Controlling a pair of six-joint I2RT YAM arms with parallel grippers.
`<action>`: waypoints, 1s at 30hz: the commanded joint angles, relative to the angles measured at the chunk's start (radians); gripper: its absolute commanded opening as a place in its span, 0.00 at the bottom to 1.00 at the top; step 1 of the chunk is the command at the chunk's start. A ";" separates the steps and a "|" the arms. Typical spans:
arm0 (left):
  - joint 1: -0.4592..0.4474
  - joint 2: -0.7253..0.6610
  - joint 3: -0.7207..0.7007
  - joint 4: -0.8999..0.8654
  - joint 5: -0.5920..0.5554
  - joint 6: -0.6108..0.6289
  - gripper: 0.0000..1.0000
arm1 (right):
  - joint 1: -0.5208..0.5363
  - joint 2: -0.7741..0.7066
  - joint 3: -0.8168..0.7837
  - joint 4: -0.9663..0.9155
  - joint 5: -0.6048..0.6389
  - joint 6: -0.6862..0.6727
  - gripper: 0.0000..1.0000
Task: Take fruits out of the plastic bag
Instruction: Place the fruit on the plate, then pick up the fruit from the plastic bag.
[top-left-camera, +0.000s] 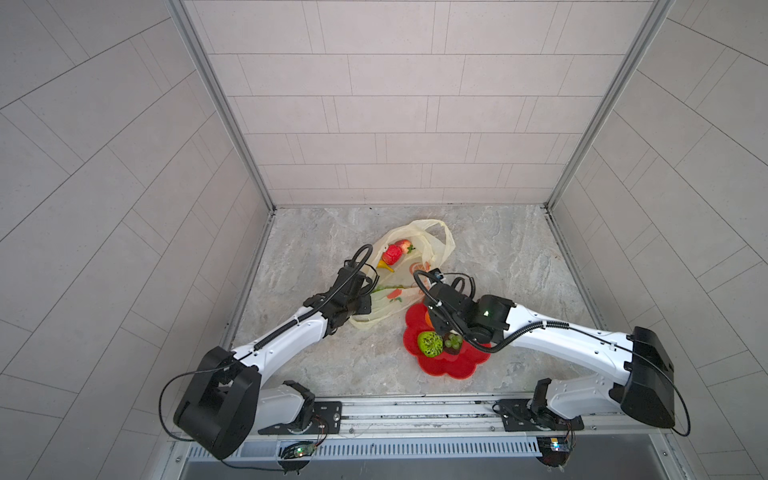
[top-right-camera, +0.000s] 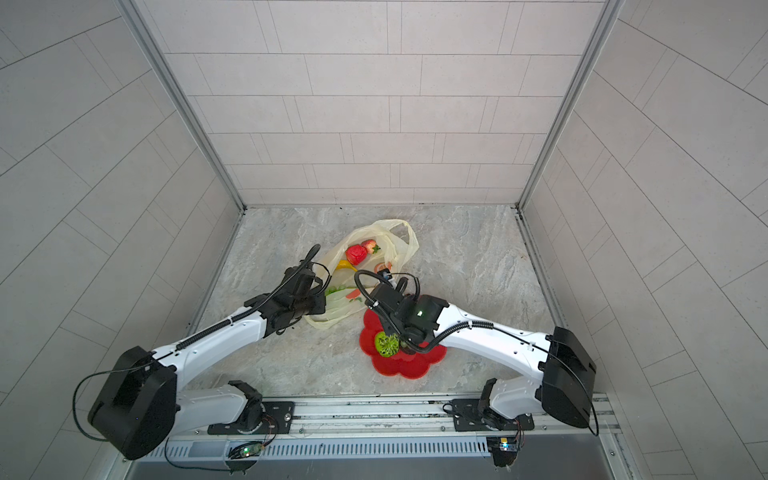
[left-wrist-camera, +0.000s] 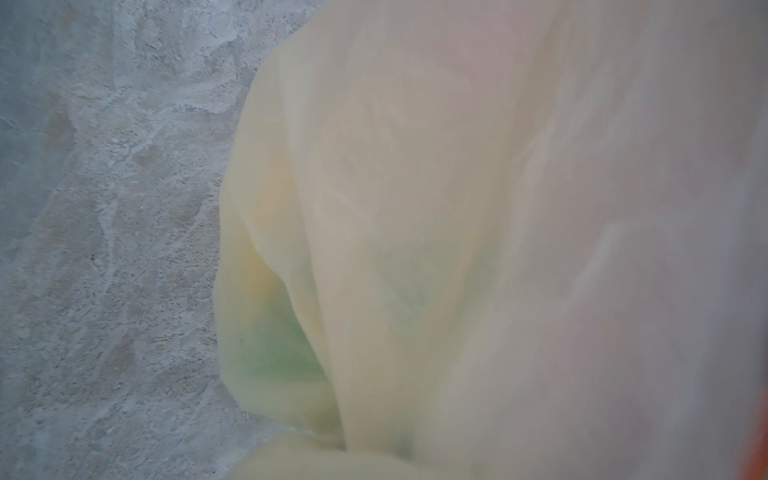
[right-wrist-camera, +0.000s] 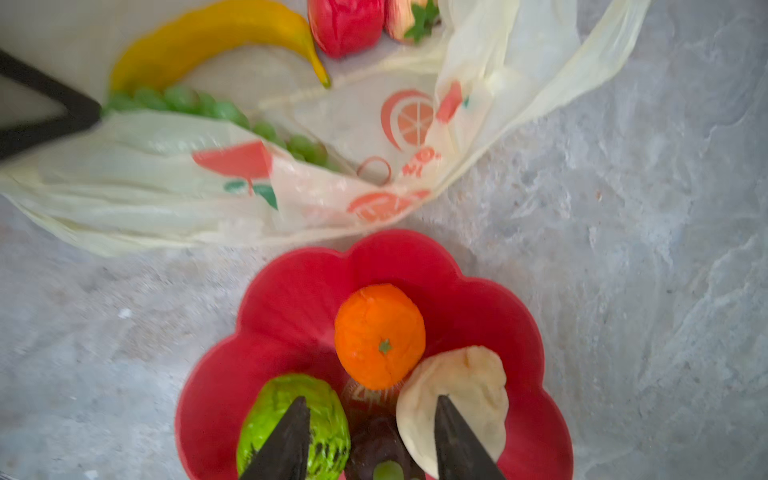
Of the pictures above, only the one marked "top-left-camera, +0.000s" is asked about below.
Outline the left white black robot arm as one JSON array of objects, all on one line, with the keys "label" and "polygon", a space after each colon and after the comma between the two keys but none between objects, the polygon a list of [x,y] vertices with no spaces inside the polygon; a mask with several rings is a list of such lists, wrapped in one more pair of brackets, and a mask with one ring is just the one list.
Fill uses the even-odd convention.
[{"label": "left white black robot arm", "polygon": [[219,460],[233,454],[253,432],[284,427],[303,433],[330,430],[314,409],[315,396],[295,381],[266,382],[304,349],[336,333],[352,316],[371,310],[378,277],[365,268],[373,253],[361,246],[339,269],[326,292],[304,301],[286,321],[248,344],[214,347],[187,373],[190,382],[174,414],[176,440],[196,442]]}]

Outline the translucent yellowish plastic bag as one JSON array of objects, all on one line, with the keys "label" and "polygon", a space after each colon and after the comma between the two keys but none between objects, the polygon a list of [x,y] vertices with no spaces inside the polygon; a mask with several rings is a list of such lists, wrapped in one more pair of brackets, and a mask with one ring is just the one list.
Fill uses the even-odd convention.
[{"label": "translucent yellowish plastic bag", "polygon": [[[403,253],[400,260],[392,266],[394,272],[378,269],[377,265],[387,247],[403,239],[409,240],[414,250],[408,254]],[[455,247],[452,232],[448,225],[439,219],[414,220],[387,232],[373,244],[370,264],[380,278],[371,294],[371,312],[367,315],[352,316],[350,323],[360,330],[368,330],[421,302],[424,294],[415,284],[414,271],[430,271],[442,267]]]}]

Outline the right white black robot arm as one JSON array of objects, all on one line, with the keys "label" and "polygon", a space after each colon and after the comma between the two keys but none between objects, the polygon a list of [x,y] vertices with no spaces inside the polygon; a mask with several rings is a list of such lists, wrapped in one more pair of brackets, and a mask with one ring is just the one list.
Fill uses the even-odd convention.
[{"label": "right white black robot arm", "polygon": [[647,426],[674,429],[675,407],[684,400],[669,355],[652,330],[595,330],[496,295],[476,298],[463,291],[475,282],[462,273],[451,284],[437,269],[417,270],[413,278],[439,334],[456,334],[488,355],[517,346],[590,370],[577,379],[540,380],[516,419],[541,430],[565,430],[583,415],[623,413]]}]

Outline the red flower-shaped plate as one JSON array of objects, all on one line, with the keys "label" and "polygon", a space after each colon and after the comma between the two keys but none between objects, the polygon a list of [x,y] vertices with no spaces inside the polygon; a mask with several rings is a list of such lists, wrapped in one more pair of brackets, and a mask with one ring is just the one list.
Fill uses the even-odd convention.
[{"label": "red flower-shaped plate", "polygon": [[411,306],[406,312],[406,330],[403,334],[405,349],[416,357],[420,368],[428,375],[440,377],[448,375],[457,380],[470,378],[476,371],[476,367],[489,360],[488,353],[480,352],[473,346],[463,343],[459,355],[449,355],[443,351],[436,358],[427,358],[417,346],[417,336],[423,331],[429,331],[424,322],[424,313],[427,307],[423,304]]}]

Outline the green toy apple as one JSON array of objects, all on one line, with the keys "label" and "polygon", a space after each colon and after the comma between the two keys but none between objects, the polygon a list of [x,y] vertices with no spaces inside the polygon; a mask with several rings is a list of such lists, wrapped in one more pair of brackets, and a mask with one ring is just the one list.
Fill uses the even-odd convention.
[{"label": "green toy apple", "polygon": [[419,351],[427,358],[436,358],[443,353],[443,338],[435,331],[423,331],[417,336]]}]

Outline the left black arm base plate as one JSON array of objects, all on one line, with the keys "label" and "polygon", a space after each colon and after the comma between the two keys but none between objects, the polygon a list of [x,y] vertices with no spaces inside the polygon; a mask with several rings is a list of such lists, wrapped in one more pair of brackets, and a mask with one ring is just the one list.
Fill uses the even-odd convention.
[{"label": "left black arm base plate", "polygon": [[259,435],[328,435],[341,429],[342,403],[316,401],[310,410],[304,408],[290,423],[273,423],[257,430]]}]

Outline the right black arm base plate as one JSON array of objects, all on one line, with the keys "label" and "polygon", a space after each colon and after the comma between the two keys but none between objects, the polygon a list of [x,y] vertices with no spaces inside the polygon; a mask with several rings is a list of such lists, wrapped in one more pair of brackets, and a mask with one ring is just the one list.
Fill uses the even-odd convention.
[{"label": "right black arm base plate", "polygon": [[506,432],[518,431],[581,431],[584,422],[580,416],[564,419],[551,412],[546,402],[533,399],[501,399],[492,410],[502,419]]}]

